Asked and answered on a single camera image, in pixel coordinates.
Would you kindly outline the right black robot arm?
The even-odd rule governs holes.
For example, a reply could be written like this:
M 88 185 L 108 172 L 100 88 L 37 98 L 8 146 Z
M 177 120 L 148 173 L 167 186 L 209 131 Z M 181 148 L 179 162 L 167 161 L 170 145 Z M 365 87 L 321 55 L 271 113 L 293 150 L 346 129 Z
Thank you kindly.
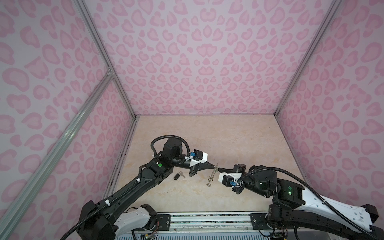
M 383 229 L 374 226 L 379 214 L 375 206 L 344 204 L 317 193 L 294 174 L 276 167 L 245 165 L 232 170 L 219 168 L 219 182 L 237 195 L 243 190 L 272 198 L 265 216 L 271 228 L 299 227 L 330 233 L 348 240 L 382 240 Z

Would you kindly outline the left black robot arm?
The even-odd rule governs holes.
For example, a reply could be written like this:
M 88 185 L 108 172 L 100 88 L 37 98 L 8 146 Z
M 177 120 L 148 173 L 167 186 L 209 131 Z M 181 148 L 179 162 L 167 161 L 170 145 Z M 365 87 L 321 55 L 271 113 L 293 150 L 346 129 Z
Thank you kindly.
M 118 218 L 137 199 L 170 176 L 174 168 L 188 169 L 190 176 L 199 171 L 214 169 L 208 155 L 190 150 L 179 136 L 164 135 L 155 138 L 150 147 L 154 158 L 140 166 L 138 175 L 114 194 L 94 203 L 89 201 L 81 211 L 75 230 L 83 240 L 113 240 L 116 237 Z

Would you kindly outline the black headed key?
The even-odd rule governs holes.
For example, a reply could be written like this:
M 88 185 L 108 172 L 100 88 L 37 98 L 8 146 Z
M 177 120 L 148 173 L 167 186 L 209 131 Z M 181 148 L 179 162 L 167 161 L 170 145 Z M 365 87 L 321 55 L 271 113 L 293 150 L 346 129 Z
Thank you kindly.
M 183 172 L 178 172 L 175 176 L 174 176 L 174 180 L 178 180 L 179 178 L 186 178 L 183 174 Z

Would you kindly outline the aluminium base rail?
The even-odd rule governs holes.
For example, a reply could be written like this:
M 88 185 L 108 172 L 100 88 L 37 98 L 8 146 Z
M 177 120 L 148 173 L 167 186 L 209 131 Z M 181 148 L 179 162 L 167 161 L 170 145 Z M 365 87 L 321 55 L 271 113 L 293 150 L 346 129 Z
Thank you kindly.
M 155 216 L 170 215 L 168 231 L 155 230 Z M 336 240 L 337 237 L 304 227 L 272 227 L 265 212 L 156 213 L 132 208 L 115 223 L 113 240 L 221 239 L 221 240 Z

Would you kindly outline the right corner aluminium post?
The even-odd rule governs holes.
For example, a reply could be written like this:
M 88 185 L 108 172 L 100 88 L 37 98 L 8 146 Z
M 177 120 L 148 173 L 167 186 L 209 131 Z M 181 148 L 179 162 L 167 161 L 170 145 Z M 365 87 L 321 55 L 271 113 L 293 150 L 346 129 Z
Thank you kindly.
M 331 2 L 331 5 L 325 14 L 325 17 L 323 18 L 321 24 L 319 25 L 313 39 L 310 42 L 310 45 L 309 45 L 307 51 L 305 52 L 300 64 L 298 65 L 297 70 L 295 71 L 295 73 L 292 77 L 292 80 L 290 81 L 286 91 L 283 94 L 283 97 L 282 97 L 280 103 L 278 104 L 278 107 L 274 113 L 274 116 L 276 119 L 279 117 L 279 115 L 283 111 L 283 107 L 287 103 L 290 94 L 292 93 L 295 85 L 300 80 L 300 78 L 301 78 L 305 68 L 309 64 L 312 56 L 315 54 L 315 51 L 317 50 L 319 44 L 321 43 L 322 38 L 325 36 L 327 30 L 330 28 L 332 22 L 334 21 L 335 17 L 337 16 L 341 6 L 343 5 L 343 2 L 344 1 L 342 1 L 342 0 L 333 0 Z

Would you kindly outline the corner aluminium post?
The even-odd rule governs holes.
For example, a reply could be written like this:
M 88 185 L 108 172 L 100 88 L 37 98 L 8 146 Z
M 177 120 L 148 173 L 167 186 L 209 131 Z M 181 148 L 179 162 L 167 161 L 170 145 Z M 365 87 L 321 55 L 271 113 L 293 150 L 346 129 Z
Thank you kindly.
M 102 60 L 105 63 L 105 66 L 107 67 L 109 72 L 113 75 L 114 84 L 116 85 L 118 92 L 123 99 L 124 105 L 126 106 L 127 110 L 129 111 L 130 116 L 135 120 L 137 118 L 137 115 L 134 113 L 133 107 L 131 106 L 131 103 L 129 102 L 128 95 L 123 88 L 123 84 L 122 84 L 121 79 L 119 78 L 119 76 L 115 70 L 113 63 L 111 62 L 111 58 L 107 52 L 107 49 L 106 49 L 106 47 L 102 41 L 101 36 L 100 36 L 100 34 L 96 28 L 96 24 L 93 21 L 93 18 L 91 16 L 91 13 L 90 13 L 88 7 L 87 7 L 86 2 L 83 0 L 74 0 L 73 2 L 75 4 L 75 6 L 77 7 L 78 12 L 81 15 L 82 19 L 84 20 L 86 29 L 89 31 L 89 33 L 93 39 L 93 42 L 94 42 Z
M 279 115 L 283 111 L 283 107 L 287 103 L 290 94 L 292 93 L 295 85 L 300 80 L 300 78 L 301 78 L 305 68 L 309 64 L 312 56 L 315 54 L 315 51 L 317 50 L 319 44 L 321 43 L 322 38 L 325 36 L 327 30 L 330 28 L 332 22 L 334 21 L 335 17 L 337 16 L 341 6 L 343 5 L 343 2 L 344 1 L 342 1 L 342 0 L 333 0 L 331 2 L 331 5 L 325 14 L 325 17 L 323 18 L 321 24 L 319 25 L 313 39 L 310 42 L 310 45 L 309 45 L 307 51 L 305 52 L 300 64 L 298 65 L 297 70 L 295 71 L 295 73 L 292 77 L 292 80 L 290 81 L 286 91 L 283 94 L 283 97 L 282 97 L 280 103 L 278 104 L 278 107 L 274 113 L 274 116 L 276 119 L 279 117 Z

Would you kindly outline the diagonal aluminium frame bar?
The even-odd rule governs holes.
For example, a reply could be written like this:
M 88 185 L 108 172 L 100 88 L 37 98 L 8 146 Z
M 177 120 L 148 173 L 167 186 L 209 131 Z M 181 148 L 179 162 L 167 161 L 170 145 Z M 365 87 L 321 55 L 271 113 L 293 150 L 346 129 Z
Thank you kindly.
M 22 188 L 20 194 L 8 208 L 1 220 L 1 239 L 7 240 L 27 212 L 31 203 L 40 192 L 41 188 L 55 169 L 58 162 L 64 156 L 75 136 L 89 117 L 90 113 L 98 103 L 104 91 L 114 79 L 114 73 L 107 73 L 98 84 L 93 93 L 85 101 L 79 112 L 67 126 L 59 140 L 51 148 L 43 159 L 37 170 Z

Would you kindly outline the left corner aluminium post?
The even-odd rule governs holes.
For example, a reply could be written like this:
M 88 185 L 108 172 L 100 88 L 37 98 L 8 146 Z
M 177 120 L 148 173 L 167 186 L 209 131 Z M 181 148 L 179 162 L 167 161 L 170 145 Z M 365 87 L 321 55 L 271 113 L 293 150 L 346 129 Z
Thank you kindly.
M 119 78 L 119 76 L 115 70 L 113 63 L 111 62 L 111 58 L 107 52 L 107 49 L 106 49 L 106 47 L 102 41 L 101 36 L 100 36 L 100 34 L 96 28 L 96 24 L 93 21 L 93 18 L 91 16 L 91 13 L 90 13 L 88 7 L 87 7 L 86 2 L 83 0 L 74 0 L 73 2 L 75 4 L 75 6 L 77 7 L 78 12 L 81 15 L 82 19 L 84 20 L 86 29 L 89 31 L 89 33 L 93 39 L 93 42 L 94 42 L 102 60 L 105 63 L 105 66 L 107 67 L 109 72 L 113 75 L 114 84 L 116 85 L 118 92 L 123 99 L 124 105 L 126 106 L 127 110 L 129 111 L 130 116 L 135 120 L 137 118 L 137 115 L 134 113 L 133 107 L 131 106 L 131 103 L 129 102 L 128 95 L 123 88 L 123 84 L 122 84 L 121 79 Z

